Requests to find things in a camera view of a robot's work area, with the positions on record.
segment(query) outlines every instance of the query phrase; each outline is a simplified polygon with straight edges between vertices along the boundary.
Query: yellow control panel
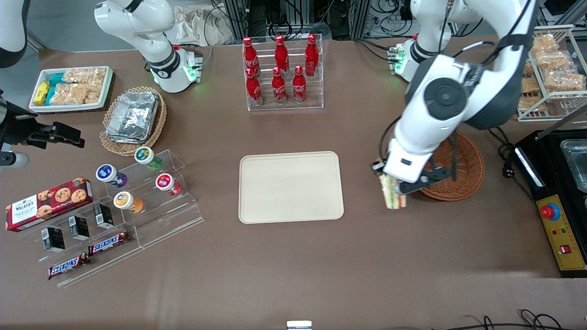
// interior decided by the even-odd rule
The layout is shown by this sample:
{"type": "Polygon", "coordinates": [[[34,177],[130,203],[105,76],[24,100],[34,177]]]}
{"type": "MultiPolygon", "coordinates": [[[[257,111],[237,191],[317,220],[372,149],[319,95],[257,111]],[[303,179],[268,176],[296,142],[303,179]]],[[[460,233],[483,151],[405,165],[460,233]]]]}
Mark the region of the yellow control panel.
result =
{"type": "Polygon", "coordinates": [[[558,195],[539,200],[536,206],[558,268],[562,271],[587,269],[558,195]]]}

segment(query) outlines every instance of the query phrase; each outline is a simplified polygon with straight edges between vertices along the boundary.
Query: small black box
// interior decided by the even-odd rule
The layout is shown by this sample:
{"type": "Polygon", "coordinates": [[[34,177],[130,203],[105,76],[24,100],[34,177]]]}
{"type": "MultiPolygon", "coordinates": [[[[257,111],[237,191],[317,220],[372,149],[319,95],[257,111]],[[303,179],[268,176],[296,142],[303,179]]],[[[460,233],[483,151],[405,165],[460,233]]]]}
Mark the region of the small black box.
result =
{"type": "Polygon", "coordinates": [[[41,238],[43,239],[43,248],[45,251],[59,252],[65,250],[61,229],[45,228],[41,230],[41,238]]]}
{"type": "Polygon", "coordinates": [[[90,238],[90,230],[87,228],[87,221],[84,218],[69,217],[69,233],[76,240],[87,240],[90,238]]]}
{"type": "Polygon", "coordinates": [[[104,204],[94,205],[94,215],[96,216],[96,225],[102,228],[114,227],[114,221],[112,221],[112,212],[110,207],[104,204]]]}

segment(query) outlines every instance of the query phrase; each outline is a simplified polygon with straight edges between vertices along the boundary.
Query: red emergency stop button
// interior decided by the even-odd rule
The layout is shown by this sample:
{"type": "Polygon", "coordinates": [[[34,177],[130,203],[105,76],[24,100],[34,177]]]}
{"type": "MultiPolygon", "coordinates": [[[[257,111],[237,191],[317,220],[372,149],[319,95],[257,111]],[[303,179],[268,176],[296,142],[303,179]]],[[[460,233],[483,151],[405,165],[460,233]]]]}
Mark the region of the red emergency stop button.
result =
{"type": "Polygon", "coordinates": [[[552,221],[556,221],[561,217],[561,211],[555,204],[548,203],[540,208],[540,215],[552,221]]]}

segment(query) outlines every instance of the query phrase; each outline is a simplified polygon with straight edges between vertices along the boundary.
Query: bottle cap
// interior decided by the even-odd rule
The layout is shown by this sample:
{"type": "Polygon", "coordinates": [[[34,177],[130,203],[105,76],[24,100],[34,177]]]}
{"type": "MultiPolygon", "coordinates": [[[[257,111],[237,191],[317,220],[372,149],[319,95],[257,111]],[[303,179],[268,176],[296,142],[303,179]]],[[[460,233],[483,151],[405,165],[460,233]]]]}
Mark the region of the bottle cap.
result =
{"type": "Polygon", "coordinates": [[[134,197],[128,191],[121,191],[114,196],[114,206],[122,210],[129,208],[134,201],[134,197]]]}
{"type": "Polygon", "coordinates": [[[96,179],[102,182],[110,182],[114,180],[118,171],[110,164],[104,164],[96,170],[96,179]]]}
{"type": "Polygon", "coordinates": [[[134,160],[139,164],[149,164],[153,159],[155,159],[155,153],[153,152],[153,149],[149,147],[141,147],[134,152],[134,160]]]}
{"type": "Polygon", "coordinates": [[[167,191],[173,188],[174,183],[175,180],[173,180],[173,177],[167,173],[159,175],[157,177],[157,180],[155,180],[155,186],[157,186],[157,188],[163,191],[167,191]]]}

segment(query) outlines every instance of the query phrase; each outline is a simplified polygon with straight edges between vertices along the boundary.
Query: red switch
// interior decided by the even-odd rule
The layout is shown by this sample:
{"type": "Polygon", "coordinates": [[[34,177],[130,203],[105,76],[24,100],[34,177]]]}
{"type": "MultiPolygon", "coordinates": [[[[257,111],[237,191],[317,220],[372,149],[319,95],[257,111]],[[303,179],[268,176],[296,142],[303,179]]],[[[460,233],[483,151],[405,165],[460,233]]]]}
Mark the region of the red switch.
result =
{"type": "Polygon", "coordinates": [[[561,212],[555,204],[548,203],[540,208],[540,215],[552,221],[556,221],[561,217],[561,212]]]}
{"type": "Polygon", "coordinates": [[[571,253],[571,247],[568,245],[561,245],[561,254],[571,253]]]}

